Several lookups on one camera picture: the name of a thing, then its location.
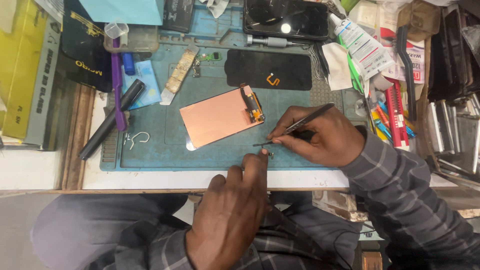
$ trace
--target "person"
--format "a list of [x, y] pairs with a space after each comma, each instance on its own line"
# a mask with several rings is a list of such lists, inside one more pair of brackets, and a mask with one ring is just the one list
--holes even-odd
[[[415, 154], [395, 149], [336, 108], [307, 123], [310, 142], [282, 135], [315, 108], [290, 107], [268, 135], [337, 167], [364, 198], [391, 269], [480, 269], [480, 237], [429, 187]], [[217, 175], [192, 226], [172, 216], [186, 195], [61, 195], [39, 215], [33, 247], [53, 270], [351, 269], [361, 223], [312, 206], [311, 192], [267, 197], [266, 149]], [[280, 212], [277, 202], [292, 203]]]

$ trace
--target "plastic measuring cup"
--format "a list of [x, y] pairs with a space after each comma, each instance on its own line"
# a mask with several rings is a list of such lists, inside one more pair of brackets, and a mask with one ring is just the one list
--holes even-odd
[[105, 34], [112, 39], [128, 33], [128, 25], [120, 20], [115, 20], [105, 26]]

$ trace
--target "purple brush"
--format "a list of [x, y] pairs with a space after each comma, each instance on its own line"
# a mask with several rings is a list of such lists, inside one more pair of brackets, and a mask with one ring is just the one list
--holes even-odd
[[[120, 47], [120, 40], [116, 38], [113, 40], [113, 47]], [[122, 73], [120, 66], [120, 54], [112, 53], [112, 86], [115, 91], [115, 121], [117, 122], [117, 129], [120, 131], [127, 130], [127, 120], [125, 114], [121, 111], [121, 87], [122, 87]]]

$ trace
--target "phone screen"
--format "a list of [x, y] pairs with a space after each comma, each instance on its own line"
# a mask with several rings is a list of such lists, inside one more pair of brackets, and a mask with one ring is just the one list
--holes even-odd
[[327, 37], [328, 7], [298, 0], [245, 0], [244, 29], [282, 37]]

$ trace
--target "plaid shirt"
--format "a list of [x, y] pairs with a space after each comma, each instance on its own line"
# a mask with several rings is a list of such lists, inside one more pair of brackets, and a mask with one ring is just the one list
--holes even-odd
[[[429, 187], [430, 171], [422, 159], [394, 149], [378, 137], [340, 168], [351, 191], [365, 199], [380, 236], [390, 241], [393, 269], [480, 269], [480, 235]], [[122, 233], [120, 244], [88, 269], [193, 270], [185, 250], [185, 229], [171, 216], [158, 224], [138, 221]], [[342, 269], [299, 227], [275, 209], [242, 258], [241, 269]]]

